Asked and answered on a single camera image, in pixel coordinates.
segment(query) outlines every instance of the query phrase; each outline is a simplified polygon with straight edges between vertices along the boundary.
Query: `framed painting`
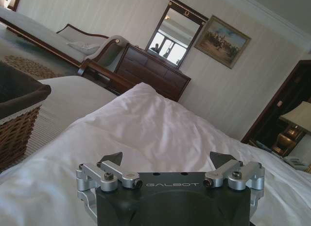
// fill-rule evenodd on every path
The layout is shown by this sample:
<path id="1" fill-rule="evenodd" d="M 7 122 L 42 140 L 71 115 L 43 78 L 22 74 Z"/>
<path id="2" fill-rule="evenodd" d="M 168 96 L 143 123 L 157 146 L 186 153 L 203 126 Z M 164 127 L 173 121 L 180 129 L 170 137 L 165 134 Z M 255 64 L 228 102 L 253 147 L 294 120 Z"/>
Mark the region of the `framed painting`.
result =
<path id="1" fill-rule="evenodd" d="M 195 48 L 233 68 L 250 40 L 247 35 L 212 16 L 198 38 Z"/>

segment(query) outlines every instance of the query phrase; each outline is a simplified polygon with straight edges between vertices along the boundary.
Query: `crown molding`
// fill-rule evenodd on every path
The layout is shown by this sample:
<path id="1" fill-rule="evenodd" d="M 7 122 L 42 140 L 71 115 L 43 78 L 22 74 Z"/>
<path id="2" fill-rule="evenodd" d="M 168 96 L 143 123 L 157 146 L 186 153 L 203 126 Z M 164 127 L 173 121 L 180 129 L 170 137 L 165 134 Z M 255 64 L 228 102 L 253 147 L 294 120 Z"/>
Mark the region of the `crown molding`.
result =
<path id="1" fill-rule="evenodd" d="M 311 34 L 306 33 L 255 0 L 225 0 L 261 24 L 280 34 L 305 51 L 311 49 Z"/>

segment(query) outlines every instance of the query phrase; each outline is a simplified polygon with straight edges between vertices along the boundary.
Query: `mirror frame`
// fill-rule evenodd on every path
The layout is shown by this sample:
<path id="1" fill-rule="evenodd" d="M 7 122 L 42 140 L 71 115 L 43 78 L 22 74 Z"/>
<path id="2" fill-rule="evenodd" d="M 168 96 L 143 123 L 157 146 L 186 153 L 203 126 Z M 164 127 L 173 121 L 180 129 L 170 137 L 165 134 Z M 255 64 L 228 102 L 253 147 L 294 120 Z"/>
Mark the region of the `mirror frame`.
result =
<path id="1" fill-rule="evenodd" d="M 151 45 L 158 29 L 160 28 L 167 12 L 169 11 L 169 9 L 172 8 L 173 10 L 177 11 L 178 13 L 180 13 L 181 15 L 185 16 L 186 18 L 191 19 L 193 22 L 197 23 L 199 25 L 198 30 L 196 31 L 195 35 L 193 36 L 190 44 L 188 45 L 188 48 L 184 54 L 184 56 L 182 57 L 182 59 L 179 61 L 177 66 L 174 66 L 169 60 L 165 59 L 163 60 L 165 63 L 173 66 L 174 68 L 179 68 L 182 64 L 182 62 L 184 61 L 185 57 L 187 56 L 189 50 L 191 49 L 194 41 L 196 40 L 197 36 L 199 35 L 201 29 L 204 27 L 204 25 L 206 24 L 206 22 L 208 21 L 208 18 L 202 14 L 200 14 L 199 12 L 195 11 L 194 9 L 192 9 L 191 7 L 185 5 L 184 3 L 182 3 L 179 0 L 170 0 L 168 6 L 166 7 L 159 23 L 157 24 L 154 33 L 152 34 L 146 48 L 145 51 L 147 52 L 149 49 L 149 46 Z"/>

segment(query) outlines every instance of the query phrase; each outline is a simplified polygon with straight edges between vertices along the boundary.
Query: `telephone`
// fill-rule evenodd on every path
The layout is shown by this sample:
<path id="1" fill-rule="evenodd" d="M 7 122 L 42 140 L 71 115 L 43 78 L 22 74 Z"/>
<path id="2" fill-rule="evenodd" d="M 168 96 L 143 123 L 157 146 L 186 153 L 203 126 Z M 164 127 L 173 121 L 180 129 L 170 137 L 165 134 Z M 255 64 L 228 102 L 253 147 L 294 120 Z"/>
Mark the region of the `telephone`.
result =
<path id="1" fill-rule="evenodd" d="M 296 170 L 304 171 L 308 168 L 305 163 L 303 163 L 298 157 L 295 156 L 287 156 L 284 157 L 283 160 L 285 163 L 291 165 Z"/>

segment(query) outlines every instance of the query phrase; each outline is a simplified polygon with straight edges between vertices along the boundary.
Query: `wooden chest of drawers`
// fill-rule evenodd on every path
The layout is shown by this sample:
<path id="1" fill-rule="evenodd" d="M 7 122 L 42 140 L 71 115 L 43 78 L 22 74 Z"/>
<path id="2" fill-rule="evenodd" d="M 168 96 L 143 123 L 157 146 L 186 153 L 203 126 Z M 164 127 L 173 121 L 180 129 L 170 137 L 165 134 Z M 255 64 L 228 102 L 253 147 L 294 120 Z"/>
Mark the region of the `wooden chest of drawers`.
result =
<path id="1" fill-rule="evenodd" d="M 179 100 L 191 80 L 178 69 L 131 44 L 126 46 L 115 73 L 134 84 L 149 84 L 159 94 L 174 101 Z M 111 87 L 118 91 L 117 85 L 112 83 Z"/>

